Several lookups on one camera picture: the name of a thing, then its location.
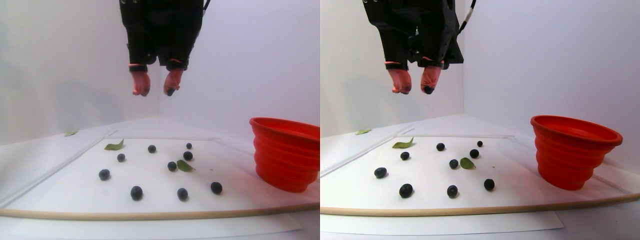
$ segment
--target green leaf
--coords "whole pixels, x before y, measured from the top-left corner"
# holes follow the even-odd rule
[[[120,150],[122,149],[122,144],[124,144],[124,139],[122,141],[120,141],[120,143],[118,144],[107,144],[106,147],[104,147],[104,150]]]
[[[65,133],[65,137],[71,136],[71,135],[76,134],[76,133],[78,133],[78,131],[67,132],[67,133]]]
[[[371,129],[360,130],[360,131],[356,132],[356,135],[365,134],[367,132],[371,132]]]
[[[399,141],[396,144],[394,144],[393,148],[408,148],[411,146],[412,143],[413,143],[413,138],[411,138],[411,141],[409,141],[408,143],[403,143]]]
[[[462,159],[460,159],[460,166],[464,169],[471,169],[476,167],[474,162],[472,162],[471,159],[468,159],[466,157],[463,157]]]
[[[190,172],[191,170],[196,170],[195,168],[192,168],[191,166],[189,166],[189,164],[187,164],[187,162],[185,162],[184,160],[178,160],[178,169],[180,171],[183,172]]]

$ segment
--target wooden edge strip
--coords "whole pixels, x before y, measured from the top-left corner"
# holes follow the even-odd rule
[[[211,218],[238,218],[264,216],[290,212],[312,211],[320,208],[320,203],[298,204],[285,207],[247,209],[232,211],[204,212],[43,212],[18,209],[0,209],[0,216],[14,218],[36,218],[47,220],[80,221],[140,221],[140,220],[187,220]]]
[[[601,207],[606,205],[632,202],[640,198],[640,193],[634,193],[612,198],[565,202],[558,204],[539,204],[503,207],[464,207],[452,209],[347,209],[336,207],[320,207],[321,214],[345,216],[377,216],[377,217],[417,217],[417,216],[459,216],[476,214],[499,214],[516,212],[541,212]]]

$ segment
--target red bowl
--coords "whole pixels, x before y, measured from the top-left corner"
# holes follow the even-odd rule
[[[269,158],[262,154],[256,154],[254,157],[256,166],[265,169],[265,174],[272,175],[274,178],[289,180],[292,183],[310,184],[317,178],[318,171],[314,172],[298,172],[288,168],[286,165],[280,165],[269,161]]]
[[[563,116],[534,116],[538,173],[559,188],[577,190],[602,164],[604,156],[622,144],[622,135],[607,127]]]
[[[272,186],[302,192],[320,170],[320,128],[277,118],[252,118],[256,173]]]
[[[252,118],[249,123],[257,138],[320,153],[318,126],[277,118]]]
[[[259,165],[255,166],[255,173],[268,184],[284,191],[301,193],[307,190],[308,184],[295,184],[288,180],[274,178],[272,175],[266,173],[265,169]]]
[[[253,140],[255,151],[268,157],[276,164],[285,165],[286,167],[300,172],[318,172],[320,171],[319,157],[305,157],[292,152],[286,152],[280,148],[268,145],[259,138]]]

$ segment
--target white backdrop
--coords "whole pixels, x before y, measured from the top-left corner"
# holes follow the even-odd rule
[[[465,113],[534,136],[534,115],[610,127],[640,173],[640,1],[479,1],[465,30]]]
[[[156,116],[126,43],[117,1],[0,0],[0,145]]]
[[[456,1],[458,19],[467,12],[464,3]],[[442,71],[431,95],[420,91],[422,68],[410,65],[412,91],[394,94],[380,34],[362,1],[323,0],[320,12],[322,137],[463,112],[462,65]]]
[[[319,2],[211,1],[180,90],[160,98],[160,115],[245,143],[256,116],[319,125]]]

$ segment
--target bowl rim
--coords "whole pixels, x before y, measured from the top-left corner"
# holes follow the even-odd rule
[[[293,138],[298,138],[300,140],[305,140],[305,141],[311,141],[312,143],[320,143],[320,138],[312,138],[310,136],[307,136],[305,134],[291,134],[289,132],[283,132],[283,131],[278,131],[276,129],[273,129],[271,127],[268,127],[262,123],[259,122],[259,120],[274,120],[277,122],[285,122],[288,124],[294,124],[294,125],[301,125],[304,127],[309,127],[309,128],[319,128],[318,126],[314,126],[311,124],[305,124],[302,122],[295,122],[295,121],[291,121],[291,120],[286,120],[286,119],[281,119],[281,118],[268,118],[268,117],[255,117],[255,118],[251,118],[249,120],[249,124],[251,124],[252,126],[258,126],[261,129],[264,129],[265,131],[269,131],[272,133],[277,133],[277,134],[284,134]]]
[[[592,125],[592,126],[604,129],[606,131],[609,131],[609,132],[613,133],[616,137],[614,139],[611,139],[611,140],[603,140],[603,139],[585,138],[585,137],[582,137],[582,136],[576,136],[576,135],[573,135],[573,134],[568,134],[568,133],[565,133],[565,132],[561,132],[561,131],[552,129],[550,127],[547,127],[545,125],[542,125],[541,123],[538,122],[538,119],[540,119],[540,118],[558,118],[558,119],[571,120],[571,121],[575,121],[575,122],[582,122],[582,123],[585,123],[585,124],[588,124],[588,125]],[[564,136],[564,137],[567,137],[567,138],[575,139],[575,140],[578,140],[578,141],[583,141],[583,142],[586,142],[586,143],[599,143],[599,144],[604,144],[604,145],[618,146],[618,145],[622,144],[622,139],[623,139],[622,135],[620,133],[616,132],[613,129],[610,129],[608,127],[602,126],[600,124],[595,124],[593,122],[588,122],[588,121],[580,120],[580,119],[577,119],[577,118],[570,118],[570,117],[567,117],[567,116],[538,115],[538,116],[534,116],[534,117],[531,118],[531,125],[533,125],[533,127],[535,127],[535,128],[543,130],[543,131],[551,132],[551,133],[554,133],[554,134],[557,134],[557,135],[560,135],[560,136]]]

